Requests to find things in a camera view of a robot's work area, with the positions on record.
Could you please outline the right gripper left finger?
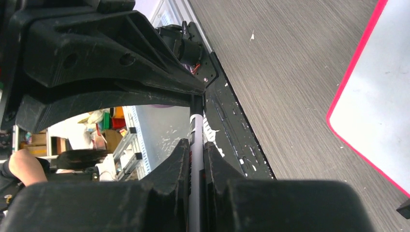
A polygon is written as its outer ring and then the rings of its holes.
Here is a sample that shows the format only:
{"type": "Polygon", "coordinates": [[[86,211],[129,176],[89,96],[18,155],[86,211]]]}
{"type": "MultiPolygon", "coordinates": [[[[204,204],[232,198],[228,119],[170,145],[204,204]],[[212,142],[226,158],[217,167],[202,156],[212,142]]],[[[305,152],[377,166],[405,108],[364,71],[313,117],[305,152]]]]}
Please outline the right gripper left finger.
{"type": "Polygon", "coordinates": [[[190,146],[141,180],[45,182],[18,193],[1,221],[3,232],[184,232],[190,146]]]}

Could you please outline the black white marker pen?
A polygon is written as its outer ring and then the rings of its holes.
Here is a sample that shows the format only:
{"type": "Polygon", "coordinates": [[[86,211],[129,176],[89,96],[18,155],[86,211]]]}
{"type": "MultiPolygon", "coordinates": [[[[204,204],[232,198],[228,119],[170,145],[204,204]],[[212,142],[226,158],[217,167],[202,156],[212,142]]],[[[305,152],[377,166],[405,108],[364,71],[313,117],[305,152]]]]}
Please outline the black white marker pen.
{"type": "Polygon", "coordinates": [[[188,232],[203,232],[204,215],[204,141],[203,116],[190,115],[190,181],[188,232]]]}

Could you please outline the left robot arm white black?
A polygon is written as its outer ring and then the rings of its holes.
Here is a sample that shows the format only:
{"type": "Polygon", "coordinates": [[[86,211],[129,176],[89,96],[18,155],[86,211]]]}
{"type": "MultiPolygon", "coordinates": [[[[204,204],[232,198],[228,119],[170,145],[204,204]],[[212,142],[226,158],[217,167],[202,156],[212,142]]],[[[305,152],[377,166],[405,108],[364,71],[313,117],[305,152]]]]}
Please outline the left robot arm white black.
{"type": "Polygon", "coordinates": [[[40,132],[93,110],[188,106],[204,85],[188,24],[155,28],[132,0],[3,0],[0,127],[40,132]]]}

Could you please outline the pink framed whiteboard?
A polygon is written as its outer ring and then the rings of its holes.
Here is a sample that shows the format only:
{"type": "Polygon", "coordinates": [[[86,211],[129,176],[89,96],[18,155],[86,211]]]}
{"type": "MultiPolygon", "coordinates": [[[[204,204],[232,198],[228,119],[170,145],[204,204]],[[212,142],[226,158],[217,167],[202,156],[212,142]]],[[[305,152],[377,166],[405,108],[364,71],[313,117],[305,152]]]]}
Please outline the pink framed whiteboard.
{"type": "Polygon", "coordinates": [[[327,113],[331,131],[410,192],[410,3],[380,0],[327,113]]]}

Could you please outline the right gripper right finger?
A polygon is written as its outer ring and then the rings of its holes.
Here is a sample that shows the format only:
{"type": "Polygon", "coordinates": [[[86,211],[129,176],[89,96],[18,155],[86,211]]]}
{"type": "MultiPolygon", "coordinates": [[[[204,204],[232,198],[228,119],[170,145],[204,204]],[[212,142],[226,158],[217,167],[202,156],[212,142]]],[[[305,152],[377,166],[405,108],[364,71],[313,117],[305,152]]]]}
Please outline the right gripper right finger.
{"type": "Polygon", "coordinates": [[[359,196],[328,180],[247,179],[204,146],[210,232],[372,232],[359,196]]]}

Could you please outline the black marker cap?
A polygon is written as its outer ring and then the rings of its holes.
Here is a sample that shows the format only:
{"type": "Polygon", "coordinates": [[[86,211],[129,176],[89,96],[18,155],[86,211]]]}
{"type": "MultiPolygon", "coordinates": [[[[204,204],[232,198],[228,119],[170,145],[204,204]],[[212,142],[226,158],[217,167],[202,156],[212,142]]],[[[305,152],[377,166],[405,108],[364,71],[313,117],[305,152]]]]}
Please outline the black marker cap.
{"type": "Polygon", "coordinates": [[[204,96],[201,95],[191,95],[190,100],[190,115],[201,115],[204,114],[204,96]]]}

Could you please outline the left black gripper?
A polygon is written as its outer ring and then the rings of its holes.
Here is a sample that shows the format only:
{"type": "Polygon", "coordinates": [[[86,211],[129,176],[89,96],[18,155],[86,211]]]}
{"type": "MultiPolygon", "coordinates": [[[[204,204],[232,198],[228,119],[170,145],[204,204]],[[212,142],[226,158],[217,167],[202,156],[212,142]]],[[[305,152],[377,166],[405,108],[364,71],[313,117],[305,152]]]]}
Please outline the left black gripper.
{"type": "Polygon", "coordinates": [[[180,64],[143,14],[123,12],[134,6],[133,0],[2,0],[0,128],[7,130],[15,123],[28,132],[40,132],[73,116],[115,106],[189,106],[191,94],[203,93],[204,85],[180,64]],[[20,106],[8,100],[21,50],[19,41],[8,38],[12,16],[28,7],[83,6],[122,13],[89,13],[34,21],[23,53],[27,75],[46,87],[108,78],[155,88],[64,88],[45,94],[26,94],[20,106]]]}

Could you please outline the person forearm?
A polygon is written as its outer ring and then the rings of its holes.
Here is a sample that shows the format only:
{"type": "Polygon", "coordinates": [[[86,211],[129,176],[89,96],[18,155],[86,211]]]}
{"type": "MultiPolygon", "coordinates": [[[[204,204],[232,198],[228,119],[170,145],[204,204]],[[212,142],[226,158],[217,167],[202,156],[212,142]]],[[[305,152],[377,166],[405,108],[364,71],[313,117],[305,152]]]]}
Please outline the person forearm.
{"type": "Polygon", "coordinates": [[[24,186],[47,182],[40,162],[26,149],[21,149],[9,158],[9,170],[24,186]]]}

